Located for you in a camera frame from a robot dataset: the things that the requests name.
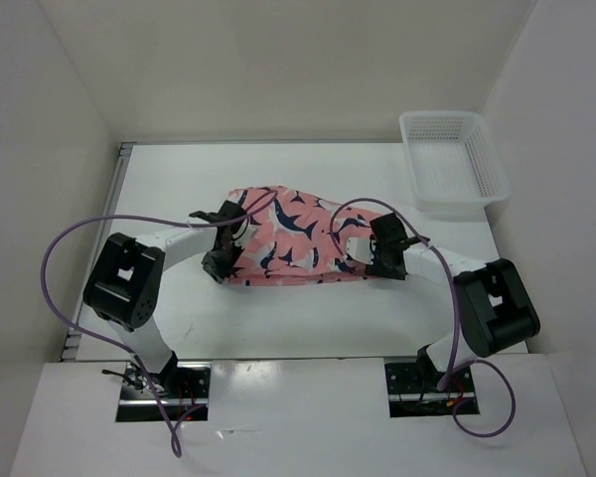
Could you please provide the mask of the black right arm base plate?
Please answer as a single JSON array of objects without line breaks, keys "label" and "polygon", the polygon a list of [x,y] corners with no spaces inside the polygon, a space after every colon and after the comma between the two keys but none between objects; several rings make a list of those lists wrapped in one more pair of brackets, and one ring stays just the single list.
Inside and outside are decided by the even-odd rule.
[{"label": "black right arm base plate", "polygon": [[479,413],[469,369],[454,375],[443,392],[423,381],[411,359],[385,361],[384,375],[390,418],[448,416],[455,407],[458,414]]}]

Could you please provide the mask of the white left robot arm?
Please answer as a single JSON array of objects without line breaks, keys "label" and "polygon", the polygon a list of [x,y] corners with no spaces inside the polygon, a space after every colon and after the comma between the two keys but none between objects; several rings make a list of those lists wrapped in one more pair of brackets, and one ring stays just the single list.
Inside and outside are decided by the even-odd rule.
[{"label": "white left robot arm", "polygon": [[162,275],[196,255],[204,272],[223,283],[252,237],[246,211],[225,201],[218,212],[195,212],[198,224],[167,227],[152,235],[111,235],[105,242],[83,292],[83,301],[115,331],[145,369],[143,385],[163,398],[179,382],[178,358],[163,340],[154,313]]}]

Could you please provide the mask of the pink shark print shorts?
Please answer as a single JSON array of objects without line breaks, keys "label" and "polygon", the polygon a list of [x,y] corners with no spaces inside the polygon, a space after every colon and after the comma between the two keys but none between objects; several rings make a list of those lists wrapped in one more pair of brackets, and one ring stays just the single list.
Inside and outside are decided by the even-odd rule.
[{"label": "pink shark print shorts", "polygon": [[345,255],[347,239],[368,239],[379,214],[346,207],[284,186],[235,189],[231,202],[246,211],[254,234],[227,282],[289,286],[359,281],[364,267]]}]

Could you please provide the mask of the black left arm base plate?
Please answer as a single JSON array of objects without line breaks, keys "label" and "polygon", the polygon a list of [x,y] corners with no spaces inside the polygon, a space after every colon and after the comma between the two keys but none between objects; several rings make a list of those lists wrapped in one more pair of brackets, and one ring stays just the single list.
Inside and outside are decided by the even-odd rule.
[{"label": "black left arm base plate", "polygon": [[[173,423],[207,421],[212,378],[210,362],[180,362],[180,380],[166,390],[155,380],[160,402]],[[121,378],[115,421],[122,423],[160,421],[162,415],[138,367],[128,362],[123,373],[103,370]]]}]

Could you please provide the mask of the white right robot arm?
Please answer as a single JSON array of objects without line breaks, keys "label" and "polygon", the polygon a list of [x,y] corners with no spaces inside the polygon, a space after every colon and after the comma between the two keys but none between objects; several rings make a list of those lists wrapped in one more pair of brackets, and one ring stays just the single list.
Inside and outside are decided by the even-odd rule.
[{"label": "white right robot arm", "polygon": [[453,331],[422,347],[417,382],[443,390],[459,367],[488,358],[540,332],[540,320],[516,266],[508,259],[484,262],[409,235],[391,213],[371,221],[372,234],[359,258],[369,276],[403,280],[409,275],[445,285],[453,307]]}]

